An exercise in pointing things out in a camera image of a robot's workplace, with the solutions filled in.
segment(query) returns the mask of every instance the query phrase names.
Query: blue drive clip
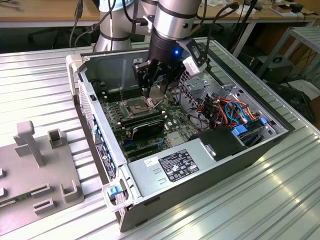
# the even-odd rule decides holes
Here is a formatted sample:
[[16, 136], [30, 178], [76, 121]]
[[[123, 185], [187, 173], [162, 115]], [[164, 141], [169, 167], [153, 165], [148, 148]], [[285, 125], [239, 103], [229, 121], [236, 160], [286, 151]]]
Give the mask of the blue drive clip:
[[261, 117], [260, 118], [260, 122], [263, 124], [263, 125], [266, 125], [267, 124], [267, 119], [265, 119], [264, 117]]
[[234, 134], [237, 135], [237, 136], [239, 136], [240, 134], [243, 134], [243, 133], [245, 133], [245, 132], [247, 132], [247, 131], [248, 131], [248, 129], [246, 129], [246, 127], [243, 126], [243, 125], [235, 126], [235, 127], [233, 128], [233, 132], [234, 132]]

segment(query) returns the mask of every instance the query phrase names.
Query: gray 3d-printed holder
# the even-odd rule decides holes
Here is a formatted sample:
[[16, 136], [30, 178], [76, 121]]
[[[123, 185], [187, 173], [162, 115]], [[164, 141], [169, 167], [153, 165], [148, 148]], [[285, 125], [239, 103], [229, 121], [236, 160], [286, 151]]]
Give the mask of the gray 3d-printed holder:
[[0, 199], [4, 198], [7, 195], [7, 190], [3, 187], [0, 187]]
[[36, 199], [53, 191], [49, 183], [31, 188], [31, 196]]
[[43, 200], [41, 202], [38, 202], [36, 204], [33, 204], [33, 211], [35, 214], [39, 215], [39, 214], [43, 214], [44, 212], [47, 212], [51, 209], [55, 208], [55, 202], [54, 200], [51, 198]]
[[34, 138], [31, 121], [17, 133], [16, 144], [0, 147], [0, 236], [84, 200], [66, 134]]
[[0, 168], [0, 179], [4, 178], [6, 176], [6, 172]]
[[76, 185], [76, 182], [72, 180], [72, 190], [68, 192], [67, 189], [64, 189], [64, 186], [60, 184], [61, 196], [65, 203], [69, 203], [78, 198], [79, 191]]

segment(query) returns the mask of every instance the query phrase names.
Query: connector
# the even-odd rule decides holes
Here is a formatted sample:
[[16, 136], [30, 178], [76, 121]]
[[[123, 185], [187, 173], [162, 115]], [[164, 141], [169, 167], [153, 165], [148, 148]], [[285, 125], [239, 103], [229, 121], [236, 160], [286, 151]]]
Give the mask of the connector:
[[82, 17], [83, 11], [84, 11], [84, 2], [83, 0], [79, 0], [75, 8], [74, 17], [76, 19], [80, 19]]

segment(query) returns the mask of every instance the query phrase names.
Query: white sticker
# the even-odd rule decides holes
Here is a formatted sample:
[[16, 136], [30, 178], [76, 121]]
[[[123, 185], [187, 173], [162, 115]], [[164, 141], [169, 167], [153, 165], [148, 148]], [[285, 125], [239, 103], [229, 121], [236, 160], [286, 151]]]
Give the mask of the white sticker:
[[159, 161], [157, 156], [144, 160], [144, 164], [146, 165], [147, 168], [158, 163]]

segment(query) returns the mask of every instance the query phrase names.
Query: motherboard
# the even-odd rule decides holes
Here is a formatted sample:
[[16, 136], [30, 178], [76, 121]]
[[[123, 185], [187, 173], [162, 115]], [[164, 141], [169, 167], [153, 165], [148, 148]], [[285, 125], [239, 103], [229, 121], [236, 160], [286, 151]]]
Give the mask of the motherboard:
[[109, 102], [100, 99], [101, 107], [129, 162], [185, 143], [201, 131], [177, 102], [176, 94], [167, 92], [152, 103], [142, 96]]

